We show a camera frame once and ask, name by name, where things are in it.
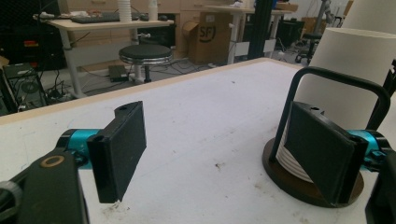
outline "black round base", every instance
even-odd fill
[[[363,191],[363,187],[364,187],[364,182],[361,173],[359,173],[349,203],[336,204],[336,205],[327,203],[323,199],[322,195],[320,194],[320,192],[318,191],[317,187],[314,184],[306,182],[292,175],[287,170],[285,170],[285,168],[283,168],[279,164],[279,162],[269,161],[269,157],[271,155],[274,141],[275,139],[271,139],[265,145],[264,152],[262,153],[262,164],[264,165],[264,169],[267,172],[267,174],[271,177],[271,179],[281,189],[286,191],[289,195],[305,203],[310,203],[316,206],[329,207],[329,208],[346,207],[354,203],[361,195],[361,192]]]

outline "white table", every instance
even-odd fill
[[[168,26],[174,23],[173,21],[127,21],[127,22],[103,22],[103,23],[90,23],[90,24],[79,24],[70,20],[59,20],[50,21],[49,24],[59,29],[61,38],[64,43],[64,57],[67,61],[67,67],[72,80],[73,90],[70,93],[76,98],[82,98],[86,95],[81,90],[81,85],[78,79],[77,67],[92,63],[101,63],[111,60],[117,60],[119,56],[119,50],[136,44],[137,40],[137,28],[149,28]],[[107,45],[100,46],[89,46],[89,47],[78,47],[73,48],[70,45],[70,39],[67,34],[68,31],[74,32],[87,32],[87,31],[99,31],[99,30],[116,30],[116,29],[129,29],[132,32],[132,41],[117,42]]]
[[[297,69],[258,59],[0,117],[0,180],[67,129],[104,128],[116,107],[141,100],[148,147],[123,202],[99,204],[92,171],[79,171],[92,223],[365,223],[376,175],[363,172],[355,203],[329,209],[292,198],[264,171]],[[379,129],[394,146],[395,111]]]
[[[239,27],[241,26],[241,19],[248,13],[254,13],[254,8],[244,7],[229,7],[229,6],[205,6],[208,9],[212,9],[219,12],[229,12],[233,15],[233,29],[231,31],[231,40],[228,54],[228,64],[233,63],[235,56],[247,55],[248,54],[248,42],[238,43],[237,37],[239,34]],[[263,52],[274,51],[276,44],[276,31],[279,24],[280,18],[285,14],[290,14],[291,11],[287,10],[272,10],[271,15],[274,16],[274,23],[270,33],[270,39],[265,41]]]

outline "metal stool leg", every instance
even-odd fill
[[[151,78],[149,78],[149,66],[145,65],[145,83],[151,82]]]

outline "computer keyboard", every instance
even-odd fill
[[[70,20],[82,24],[120,21],[120,14],[118,12],[102,12],[101,17],[72,17]]]

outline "desk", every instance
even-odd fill
[[[228,64],[233,63],[235,56],[247,55],[248,54],[248,42],[237,43],[237,37],[239,34],[239,26],[242,17],[245,17],[247,13],[254,14],[254,8],[243,8],[243,7],[228,7],[228,6],[205,6],[209,9],[219,12],[230,12],[233,15],[233,29],[231,31],[230,48],[228,54]],[[276,44],[276,31],[279,24],[280,18],[285,14],[290,14],[292,11],[286,10],[272,10],[271,15],[274,16],[274,23],[271,29],[270,39],[265,41],[264,52],[274,51]]]
[[[376,175],[346,208],[300,202],[265,173],[298,67],[270,59],[235,63],[0,117],[0,180],[45,155],[67,129],[102,129],[113,110],[144,102],[148,147],[120,204],[99,204],[92,171],[79,171],[92,223],[365,223]],[[396,106],[379,131],[396,144]]]
[[[64,43],[64,57],[67,61],[67,67],[69,69],[70,77],[72,80],[73,90],[70,93],[76,98],[85,97],[85,94],[81,90],[81,85],[78,79],[77,67],[92,64],[101,63],[111,60],[117,60],[119,56],[119,50],[130,46],[131,44],[137,44],[137,28],[149,28],[158,26],[168,26],[173,21],[127,21],[127,22],[103,22],[103,23],[90,23],[90,24],[79,24],[70,20],[59,20],[50,21],[49,24],[59,29],[61,38]],[[68,31],[98,31],[98,30],[116,30],[116,29],[130,29],[133,32],[133,42],[117,42],[108,45],[90,46],[90,47],[79,47],[72,48],[70,45],[70,39],[67,34]]]

